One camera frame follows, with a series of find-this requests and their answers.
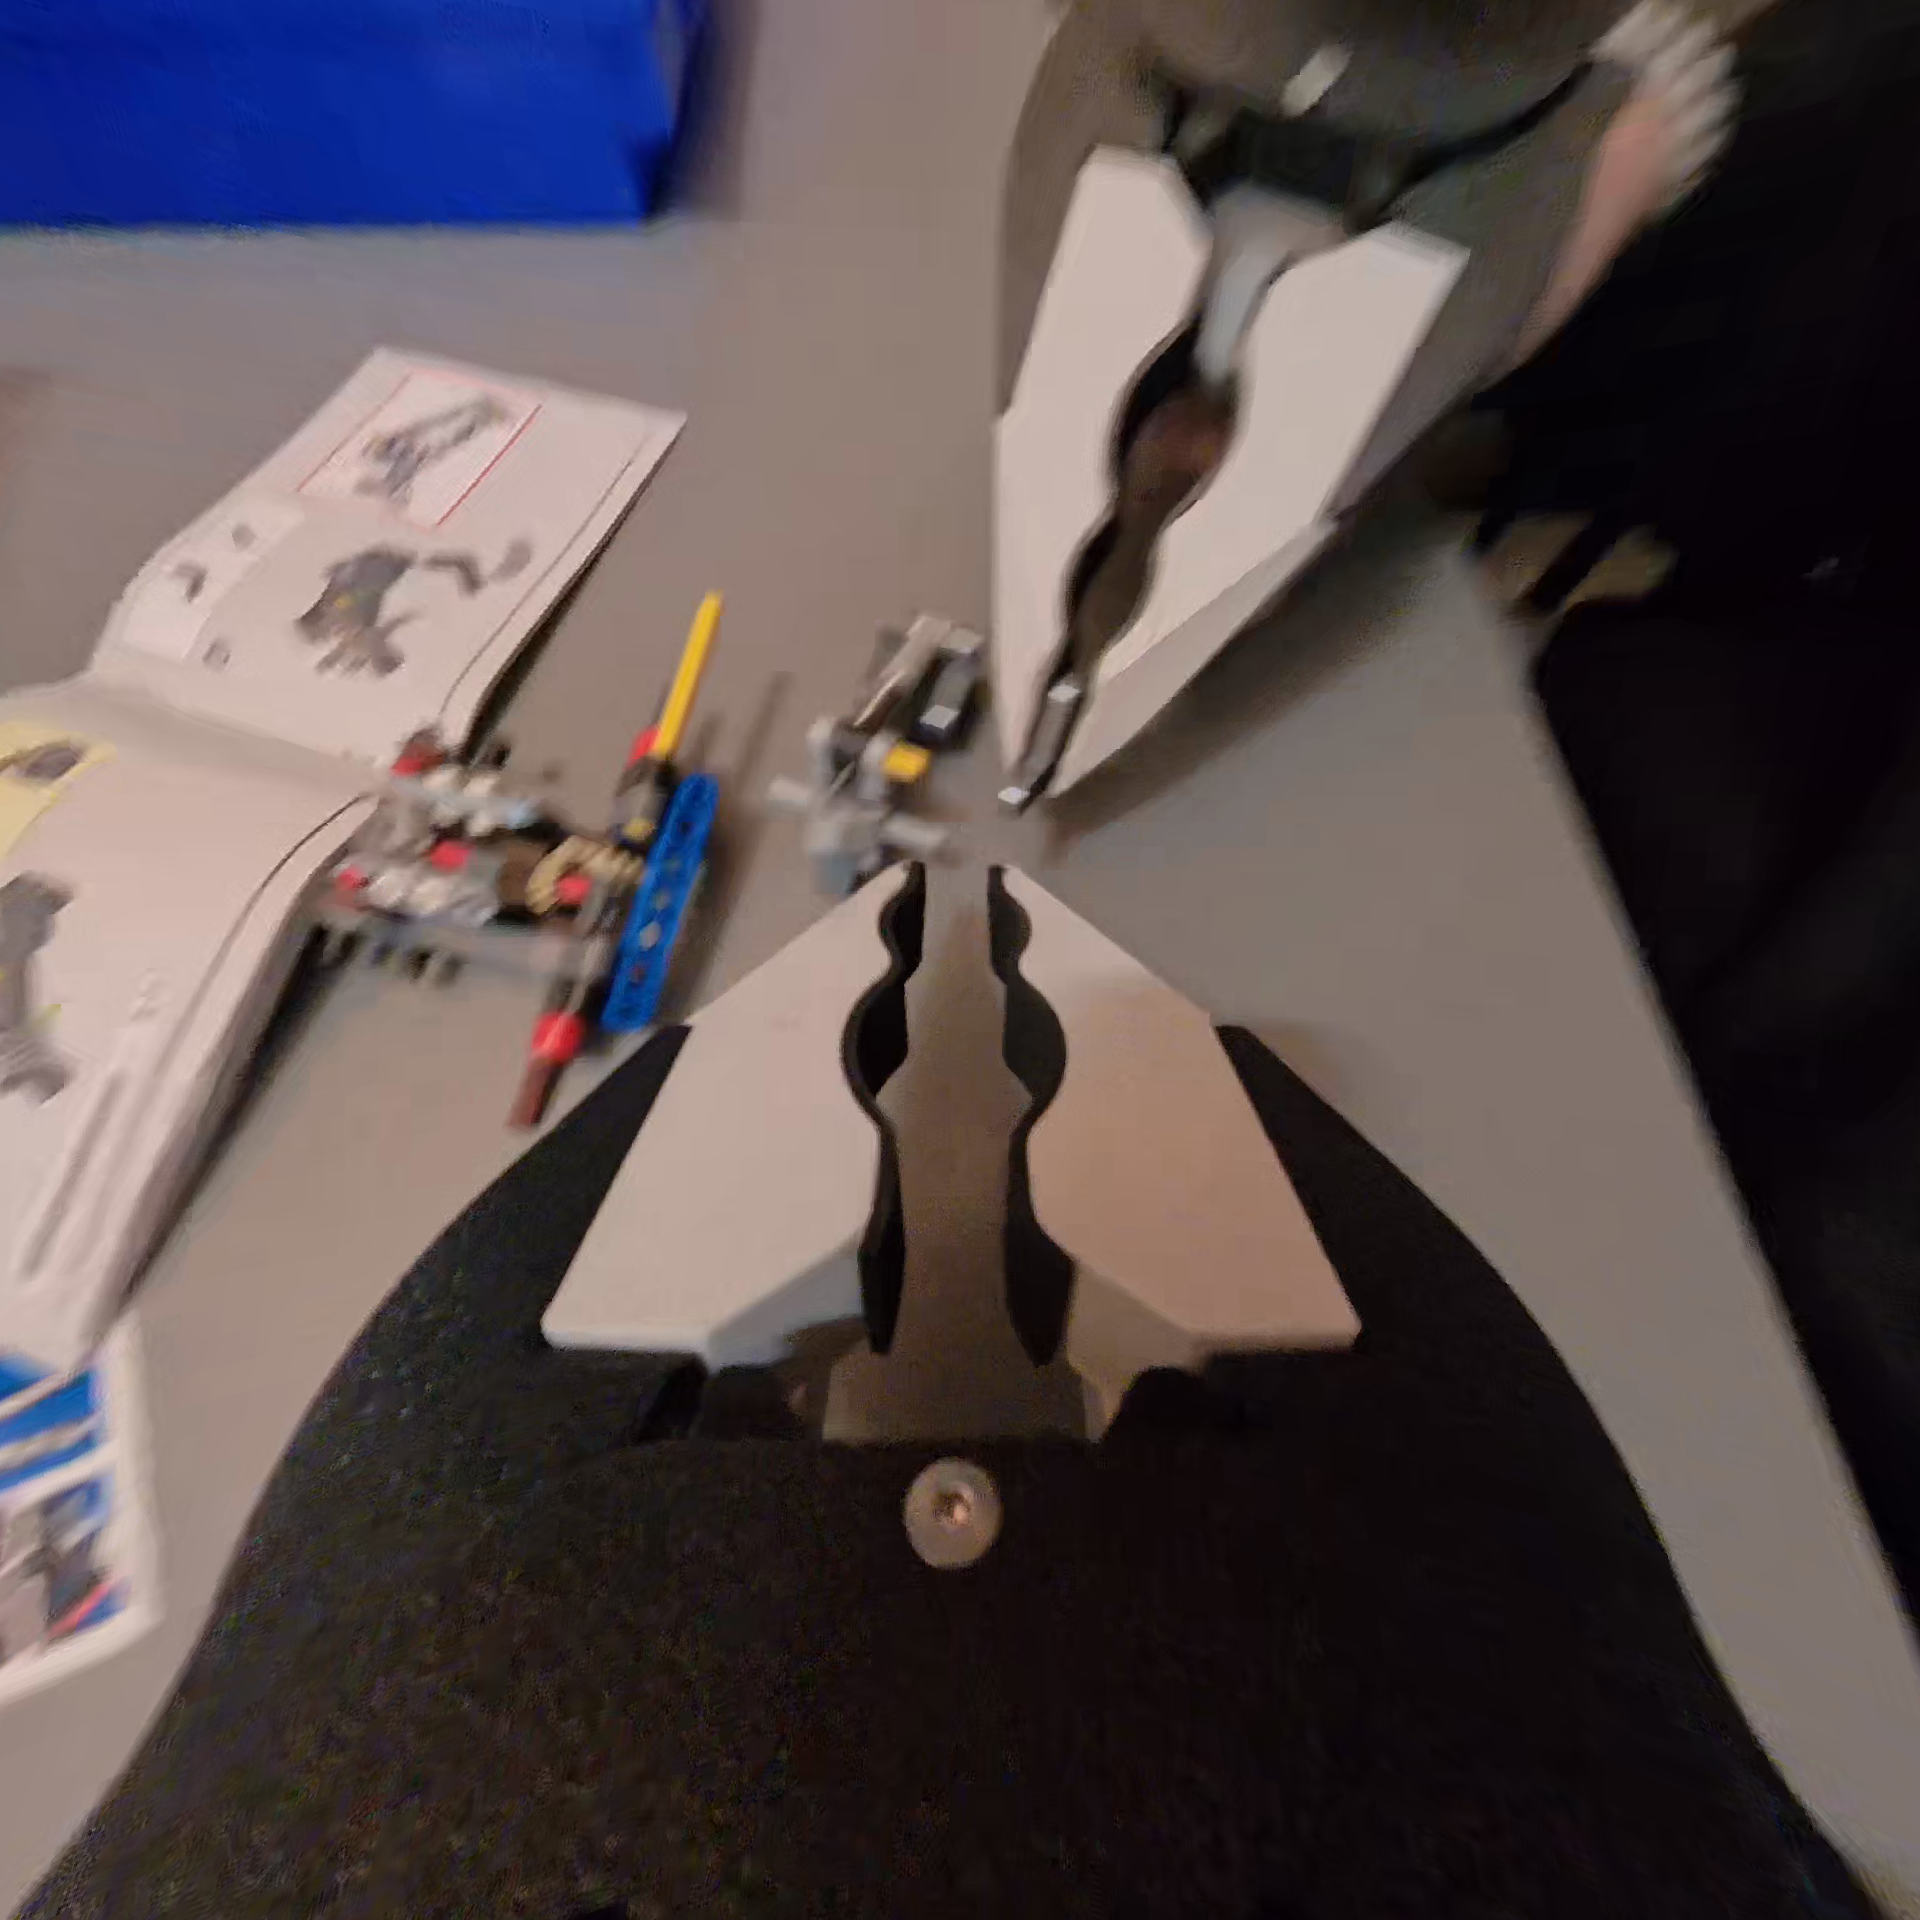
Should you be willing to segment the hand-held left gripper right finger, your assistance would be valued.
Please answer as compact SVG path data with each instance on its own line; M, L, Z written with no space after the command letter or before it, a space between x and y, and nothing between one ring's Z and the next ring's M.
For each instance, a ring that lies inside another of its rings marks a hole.
M1209 1012L1019 868L991 868L988 924L1025 1092L1001 1263L1029 1357L1202 1374L1352 1349L1360 1317Z

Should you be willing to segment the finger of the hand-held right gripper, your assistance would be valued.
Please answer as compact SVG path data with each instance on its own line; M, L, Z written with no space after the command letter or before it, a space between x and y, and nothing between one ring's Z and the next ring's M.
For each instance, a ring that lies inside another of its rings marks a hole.
M992 446L992 692L1012 774L1041 718L1087 542L1114 508L1114 449L1141 371L1186 330L1209 229L1167 157L1083 165Z
M1149 551L1047 780L1112 761L1316 557L1336 498L1453 294L1467 249L1391 225L1289 268L1241 345L1232 439Z

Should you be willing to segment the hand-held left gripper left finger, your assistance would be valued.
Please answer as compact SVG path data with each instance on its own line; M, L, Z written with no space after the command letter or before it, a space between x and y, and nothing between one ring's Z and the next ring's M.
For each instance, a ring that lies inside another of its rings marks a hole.
M924 866L895 863L671 1038L567 1276L555 1349L705 1369L888 1353L905 1291L900 1150L881 1094L908 1057Z

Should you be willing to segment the black lego pin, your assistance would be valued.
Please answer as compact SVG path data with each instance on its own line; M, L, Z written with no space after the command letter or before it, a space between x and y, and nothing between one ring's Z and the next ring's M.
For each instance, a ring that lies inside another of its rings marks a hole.
M1000 786L1003 811L1019 815L1045 801L1073 743L1087 698L1088 682L1081 674L1064 671L1047 683L1012 771Z

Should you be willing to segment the grey lego shock absorber assembly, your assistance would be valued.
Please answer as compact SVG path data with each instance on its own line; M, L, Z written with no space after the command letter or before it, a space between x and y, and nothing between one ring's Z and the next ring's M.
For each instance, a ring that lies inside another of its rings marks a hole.
M941 615L917 615L877 635L850 709L812 722L804 771L768 786L768 803L800 826L800 849L823 895L857 891L900 862L936 862L951 830L921 813L932 764L962 748L988 686L988 642Z

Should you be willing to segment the lego axle with red bush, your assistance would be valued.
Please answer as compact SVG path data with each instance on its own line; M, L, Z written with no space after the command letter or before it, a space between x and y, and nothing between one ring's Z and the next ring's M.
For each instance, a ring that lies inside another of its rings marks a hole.
M555 1004L541 1011L527 1046L517 1091L513 1094L507 1125L514 1131L532 1131L547 1117L567 1070L581 1057L593 1031L588 1012L578 1006Z

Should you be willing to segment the blue lego beam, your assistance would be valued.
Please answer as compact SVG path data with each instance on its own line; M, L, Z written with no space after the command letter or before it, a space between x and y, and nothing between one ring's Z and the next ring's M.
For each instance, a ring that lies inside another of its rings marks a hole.
M655 1026L700 891L722 788L713 774L689 774L663 821L620 930L600 1026L624 1038Z

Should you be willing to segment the lego chassis assembly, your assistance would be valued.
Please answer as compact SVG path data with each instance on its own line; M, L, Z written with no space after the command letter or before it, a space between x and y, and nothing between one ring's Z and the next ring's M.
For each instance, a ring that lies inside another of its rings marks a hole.
M519 785L505 745L458 751L409 733L377 804L328 870L313 959L447 987L471 970L539 975L565 948L608 947L641 854Z

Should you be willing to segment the yellow lego axle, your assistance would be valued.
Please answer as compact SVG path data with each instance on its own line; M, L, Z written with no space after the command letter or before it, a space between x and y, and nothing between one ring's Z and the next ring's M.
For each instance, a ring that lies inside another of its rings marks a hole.
M613 836L632 853L647 851L682 785L682 743L697 703L713 639L722 625L725 594L708 591L697 605L666 686L657 718L636 733L616 781Z

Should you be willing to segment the lego instruction booklet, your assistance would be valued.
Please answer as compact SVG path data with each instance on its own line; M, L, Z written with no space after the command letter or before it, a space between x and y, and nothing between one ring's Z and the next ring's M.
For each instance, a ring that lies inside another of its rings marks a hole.
M5 1355L80 1369L421 735L459 750L682 409L372 353L5 694Z

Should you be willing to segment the person's right hand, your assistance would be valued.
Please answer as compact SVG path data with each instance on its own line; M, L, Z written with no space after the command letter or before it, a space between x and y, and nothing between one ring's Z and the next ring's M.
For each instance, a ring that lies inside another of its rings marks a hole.
M1597 55L1625 73L1627 89L1533 314L1545 333L1570 321L1631 242L1707 180L1740 111L1736 47L1688 4L1634 4L1605 34Z

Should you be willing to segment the blue white printed leaflet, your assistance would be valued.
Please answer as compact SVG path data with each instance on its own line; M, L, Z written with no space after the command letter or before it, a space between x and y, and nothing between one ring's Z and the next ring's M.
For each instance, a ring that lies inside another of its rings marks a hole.
M90 1365L2 1357L2 1708L141 1641L163 1615L141 1326Z

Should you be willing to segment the blue storage bin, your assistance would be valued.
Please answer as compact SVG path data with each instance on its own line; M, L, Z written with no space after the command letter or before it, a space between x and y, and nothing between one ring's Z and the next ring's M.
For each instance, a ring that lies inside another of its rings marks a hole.
M633 226L697 3L5 3L7 229Z

